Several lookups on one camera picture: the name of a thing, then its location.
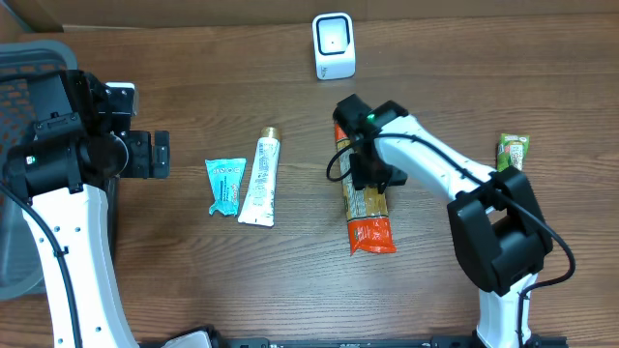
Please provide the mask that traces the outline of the white tube gold cap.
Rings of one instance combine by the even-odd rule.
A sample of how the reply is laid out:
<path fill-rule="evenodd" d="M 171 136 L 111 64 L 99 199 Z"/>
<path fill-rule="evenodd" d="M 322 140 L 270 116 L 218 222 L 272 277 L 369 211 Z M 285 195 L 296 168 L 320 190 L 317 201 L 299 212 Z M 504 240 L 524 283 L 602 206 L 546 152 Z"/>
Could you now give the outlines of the white tube gold cap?
<path fill-rule="evenodd" d="M 248 191 L 238 217 L 240 223 L 274 226 L 279 157 L 279 131 L 273 127 L 263 128 L 257 140 Z"/>

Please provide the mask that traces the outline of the green snack pouch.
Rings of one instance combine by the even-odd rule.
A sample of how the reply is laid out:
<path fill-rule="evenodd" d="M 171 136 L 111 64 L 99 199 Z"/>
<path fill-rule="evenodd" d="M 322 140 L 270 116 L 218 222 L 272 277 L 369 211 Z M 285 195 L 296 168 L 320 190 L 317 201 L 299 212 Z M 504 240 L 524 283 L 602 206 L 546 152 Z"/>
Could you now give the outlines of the green snack pouch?
<path fill-rule="evenodd" d="M 497 145 L 496 170 L 512 166 L 522 170 L 530 145 L 528 135 L 502 133 Z"/>

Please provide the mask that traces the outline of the orange spaghetti packet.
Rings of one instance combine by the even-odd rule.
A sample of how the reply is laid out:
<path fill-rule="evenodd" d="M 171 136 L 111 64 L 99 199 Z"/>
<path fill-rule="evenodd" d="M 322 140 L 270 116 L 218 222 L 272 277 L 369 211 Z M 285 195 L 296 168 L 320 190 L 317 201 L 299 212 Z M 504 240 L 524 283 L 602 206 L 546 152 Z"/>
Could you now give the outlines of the orange spaghetti packet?
<path fill-rule="evenodd" d="M 352 174 L 342 180 L 342 191 L 350 254 L 395 253 L 385 194 L 377 188 L 355 189 Z"/>

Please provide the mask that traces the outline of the teal snack packet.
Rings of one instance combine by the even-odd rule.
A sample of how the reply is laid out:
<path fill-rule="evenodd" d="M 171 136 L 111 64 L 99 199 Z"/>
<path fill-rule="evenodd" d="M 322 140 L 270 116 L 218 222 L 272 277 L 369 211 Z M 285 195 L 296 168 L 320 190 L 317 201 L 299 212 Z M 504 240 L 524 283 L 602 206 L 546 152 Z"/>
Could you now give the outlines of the teal snack packet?
<path fill-rule="evenodd" d="M 219 212 L 223 216 L 236 216 L 239 212 L 240 193 L 247 160 L 207 159 L 205 166 L 214 196 L 209 208 L 212 216 Z"/>

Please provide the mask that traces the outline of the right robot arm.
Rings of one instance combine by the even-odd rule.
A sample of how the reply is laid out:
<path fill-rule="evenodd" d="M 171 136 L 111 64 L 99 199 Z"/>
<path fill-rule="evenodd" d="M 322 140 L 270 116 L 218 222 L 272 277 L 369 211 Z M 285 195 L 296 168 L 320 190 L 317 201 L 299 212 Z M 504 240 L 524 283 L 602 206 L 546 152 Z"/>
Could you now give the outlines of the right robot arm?
<path fill-rule="evenodd" d="M 333 119 L 351 141 L 342 175 L 355 189 L 383 192 L 416 179 L 446 203 L 457 262 L 480 290 L 477 345 L 531 346 L 524 291 L 536 283 L 552 240 L 526 176 L 465 157 L 394 101 L 372 108 L 351 95 Z"/>

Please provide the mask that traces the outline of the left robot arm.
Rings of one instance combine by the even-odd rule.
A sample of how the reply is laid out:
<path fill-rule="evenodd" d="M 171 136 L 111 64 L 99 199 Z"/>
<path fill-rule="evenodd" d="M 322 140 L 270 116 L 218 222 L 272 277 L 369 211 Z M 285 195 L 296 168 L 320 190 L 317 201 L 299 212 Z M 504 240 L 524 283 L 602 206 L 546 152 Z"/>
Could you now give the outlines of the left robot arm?
<path fill-rule="evenodd" d="M 38 249 L 57 347 L 136 347 L 108 237 L 107 184 L 165 179 L 170 136 L 132 130 L 131 83 L 81 70 L 28 75 L 35 138 L 8 152 L 1 190 L 21 209 Z"/>

